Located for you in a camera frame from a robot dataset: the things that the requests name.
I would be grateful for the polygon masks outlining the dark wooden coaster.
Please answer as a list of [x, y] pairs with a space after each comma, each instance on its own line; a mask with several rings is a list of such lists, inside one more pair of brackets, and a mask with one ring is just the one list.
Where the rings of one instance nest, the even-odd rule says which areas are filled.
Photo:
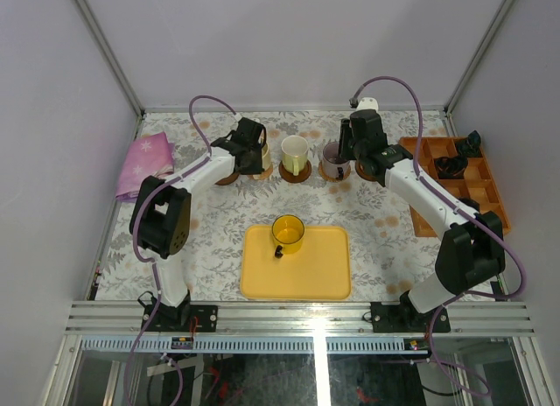
[[217, 186], [228, 186], [228, 185], [234, 183], [239, 178], [239, 176], [240, 176], [240, 174], [238, 172], [232, 173], [229, 176], [220, 179], [215, 184]]
[[384, 181], [384, 178], [379, 174], [376, 164], [363, 164], [360, 161], [356, 161], [355, 170], [357, 174], [366, 181], [378, 183]]
[[285, 180], [288, 183], [298, 184], [298, 183], [305, 182], [311, 176], [312, 164], [310, 161], [307, 161], [304, 169], [298, 175], [293, 175], [292, 173], [287, 171], [283, 163], [279, 164], [278, 170], [283, 180]]

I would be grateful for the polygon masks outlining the cream mug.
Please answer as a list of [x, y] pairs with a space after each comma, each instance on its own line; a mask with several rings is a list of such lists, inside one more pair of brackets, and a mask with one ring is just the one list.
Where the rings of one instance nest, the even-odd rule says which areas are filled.
[[270, 168], [270, 165], [270, 149], [266, 143], [260, 151], [252, 150], [249, 153], [249, 175], [261, 175]]

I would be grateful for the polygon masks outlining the purple mug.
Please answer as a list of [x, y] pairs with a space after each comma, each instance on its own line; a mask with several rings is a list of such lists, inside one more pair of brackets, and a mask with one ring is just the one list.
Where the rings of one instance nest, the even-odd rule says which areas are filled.
[[328, 143], [323, 149], [321, 164], [323, 165], [325, 173], [331, 177], [342, 175], [342, 169], [350, 165], [348, 160], [339, 157], [338, 148], [339, 143], [334, 141]]

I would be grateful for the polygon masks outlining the white green-handled mug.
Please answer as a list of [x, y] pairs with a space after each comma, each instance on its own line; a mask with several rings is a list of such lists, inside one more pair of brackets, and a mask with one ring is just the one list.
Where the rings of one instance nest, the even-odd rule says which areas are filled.
[[287, 136], [281, 143], [283, 168], [293, 176], [302, 172], [308, 161], [309, 144], [304, 137]]

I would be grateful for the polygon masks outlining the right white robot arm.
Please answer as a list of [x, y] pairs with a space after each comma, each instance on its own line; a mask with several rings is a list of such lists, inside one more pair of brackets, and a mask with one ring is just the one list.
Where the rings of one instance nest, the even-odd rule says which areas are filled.
[[360, 101], [341, 121], [339, 154], [402, 197], [440, 240], [435, 271], [402, 297], [398, 317], [405, 329], [422, 329], [430, 321], [430, 311], [505, 269], [500, 217], [479, 213], [453, 197], [409, 151], [390, 145], [375, 99]]

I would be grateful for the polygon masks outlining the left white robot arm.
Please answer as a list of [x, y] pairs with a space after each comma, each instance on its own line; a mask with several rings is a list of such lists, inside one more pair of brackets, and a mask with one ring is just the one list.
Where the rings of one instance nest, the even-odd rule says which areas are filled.
[[129, 231], [138, 259], [155, 263], [157, 295], [165, 305], [161, 320], [173, 331], [190, 325], [191, 309], [181, 304], [189, 290], [183, 278], [180, 250], [189, 236], [193, 197], [232, 175], [263, 172], [262, 149], [267, 131], [258, 121], [241, 115], [237, 127], [210, 144], [210, 152], [167, 178], [146, 177], [136, 197]]

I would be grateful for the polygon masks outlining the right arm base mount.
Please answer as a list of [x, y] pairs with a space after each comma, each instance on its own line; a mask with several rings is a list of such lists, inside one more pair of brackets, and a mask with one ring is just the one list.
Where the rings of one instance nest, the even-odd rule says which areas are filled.
[[409, 300], [408, 291], [400, 296], [398, 303], [371, 302], [370, 314], [375, 333], [427, 333], [433, 319], [434, 333], [451, 331], [446, 309], [439, 313], [436, 308], [418, 312]]

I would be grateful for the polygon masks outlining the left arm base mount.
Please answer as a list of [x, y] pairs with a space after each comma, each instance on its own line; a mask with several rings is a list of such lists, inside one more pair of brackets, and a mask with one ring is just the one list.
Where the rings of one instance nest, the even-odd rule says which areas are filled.
[[147, 325], [147, 332], [215, 333], [219, 307], [214, 304], [192, 304], [190, 292], [177, 307], [163, 303], [154, 319]]

